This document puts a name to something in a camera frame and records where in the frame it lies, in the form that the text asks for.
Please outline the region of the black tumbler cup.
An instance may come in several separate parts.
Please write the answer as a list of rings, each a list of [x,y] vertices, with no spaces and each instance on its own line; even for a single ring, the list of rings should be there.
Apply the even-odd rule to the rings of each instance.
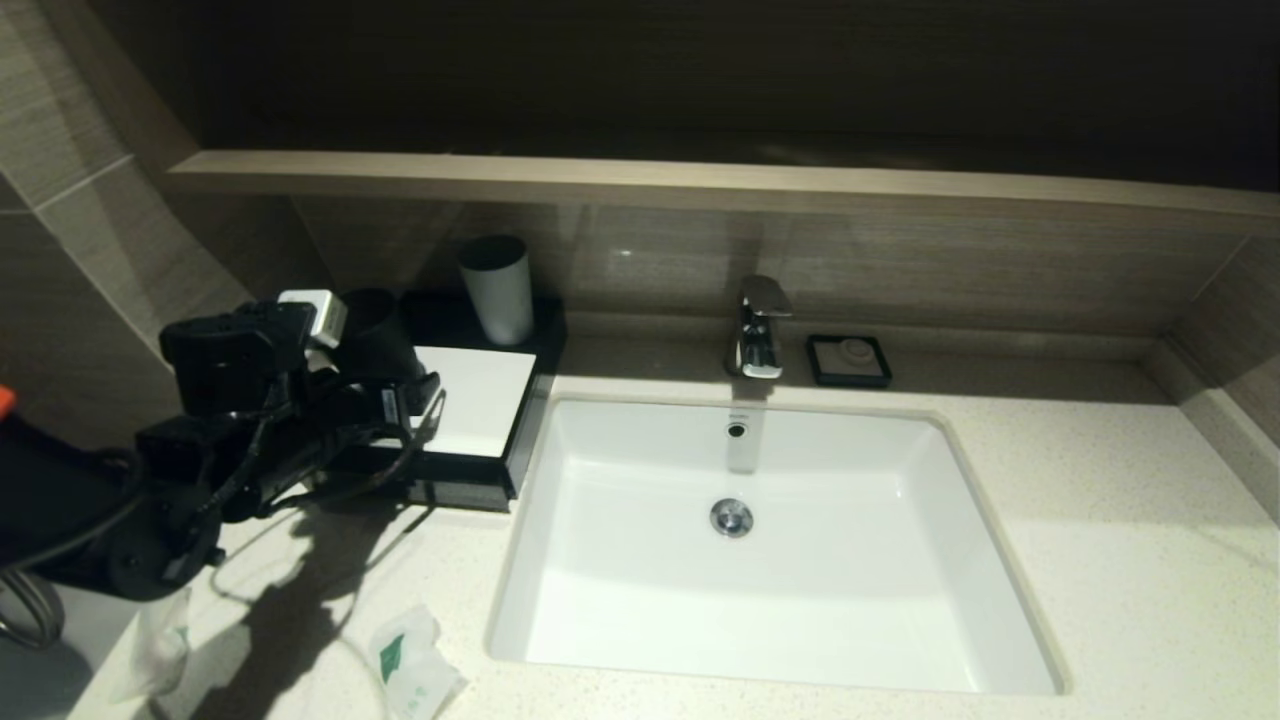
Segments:
[[[340,372],[366,379],[415,382],[426,375],[410,338],[399,300],[389,290],[340,295],[346,323],[332,360]]]

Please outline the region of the white rectangular sink basin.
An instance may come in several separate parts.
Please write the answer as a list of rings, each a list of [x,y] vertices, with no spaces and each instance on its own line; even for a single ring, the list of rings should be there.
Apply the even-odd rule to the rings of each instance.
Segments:
[[[709,523],[739,498],[754,528]],[[561,400],[492,611],[497,660],[970,694],[1065,682],[948,428]]]

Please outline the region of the wooden wall ledge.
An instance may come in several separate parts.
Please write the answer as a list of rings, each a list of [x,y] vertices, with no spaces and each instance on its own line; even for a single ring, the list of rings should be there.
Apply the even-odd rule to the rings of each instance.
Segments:
[[[1087,215],[1280,233],[1280,193],[1046,176],[404,152],[205,150],[165,172],[177,190],[600,202],[641,208],[842,213],[861,204]]]

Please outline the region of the black square soap dish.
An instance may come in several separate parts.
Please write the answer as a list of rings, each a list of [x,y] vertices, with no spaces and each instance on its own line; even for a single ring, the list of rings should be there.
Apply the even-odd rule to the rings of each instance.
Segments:
[[[867,341],[876,350],[876,365],[850,366],[838,356],[838,343],[846,338]],[[810,334],[805,341],[813,380],[822,387],[884,389],[893,380],[893,372],[883,348],[874,337]]]

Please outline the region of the chrome faucet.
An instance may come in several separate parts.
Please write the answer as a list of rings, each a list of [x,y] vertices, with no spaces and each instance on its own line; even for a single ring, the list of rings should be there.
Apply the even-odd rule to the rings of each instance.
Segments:
[[[792,315],[792,304],[774,278],[745,275],[731,313],[727,373],[755,380],[780,379],[783,369],[774,323]]]

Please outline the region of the white square pad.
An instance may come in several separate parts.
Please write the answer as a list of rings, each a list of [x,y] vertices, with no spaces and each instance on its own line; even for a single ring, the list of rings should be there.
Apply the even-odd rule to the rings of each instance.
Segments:
[[[499,457],[516,423],[536,356],[477,348],[419,346],[419,361],[435,372],[445,402],[430,454]]]

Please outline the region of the black storage box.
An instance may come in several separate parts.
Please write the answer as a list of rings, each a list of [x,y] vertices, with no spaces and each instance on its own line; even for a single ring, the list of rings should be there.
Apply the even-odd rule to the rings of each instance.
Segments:
[[[499,457],[424,451],[422,446],[433,437],[444,407],[445,391],[442,388],[428,415],[410,420],[411,438],[417,441],[417,447],[411,454],[410,465],[402,475],[397,478],[374,477],[396,457],[401,448],[398,439],[375,439],[370,445],[356,445],[346,450],[325,470],[321,478],[323,484],[343,489],[348,496],[357,498],[383,497],[410,503],[404,500],[401,480],[416,462],[494,462],[507,470],[509,480],[520,496],[550,386],[556,378],[567,340],[563,304],[557,299],[535,299],[532,302],[535,322],[532,336],[520,345],[499,346],[492,343],[483,333],[474,306],[467,299],[420,292],[406,293],[397,296],[397,299],[413,347],[477,348],[534,354],[536,356],[534,373],[525,389],[506,450]],[[355,383],[394,386],[401,397],[402,382],[352,377]]]

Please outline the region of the clear plastic wrapper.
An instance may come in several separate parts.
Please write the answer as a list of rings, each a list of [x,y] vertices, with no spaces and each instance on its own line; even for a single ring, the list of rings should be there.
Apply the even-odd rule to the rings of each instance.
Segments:
[[[180,684],[191,652],[191,596],[184,588],[140,611],[128,667],[111,693],[113,703],[169,694]]]

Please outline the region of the black drawer with metal handle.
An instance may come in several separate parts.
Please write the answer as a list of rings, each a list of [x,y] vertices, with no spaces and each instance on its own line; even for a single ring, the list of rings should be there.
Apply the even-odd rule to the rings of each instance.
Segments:
[[[399,487],[410,503],[479,512],[509,512],[518,497],[494,462],[416,462]]]

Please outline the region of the white tumbler cup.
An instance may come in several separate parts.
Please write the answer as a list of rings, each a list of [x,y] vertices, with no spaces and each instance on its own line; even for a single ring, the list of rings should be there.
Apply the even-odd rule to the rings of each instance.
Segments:
[[[499,346],[532,336],[532,290],[529,251],[509,234],[490,234],[463,243],[458,265],[483,333]]]

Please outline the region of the green white sachet packet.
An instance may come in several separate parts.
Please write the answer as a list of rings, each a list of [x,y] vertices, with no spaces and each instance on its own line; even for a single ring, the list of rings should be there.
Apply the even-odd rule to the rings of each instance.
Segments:
[[[369,661],[394,720],[436,720],[467,685],[438,648],[440,626],[424,603],[374,633]]]

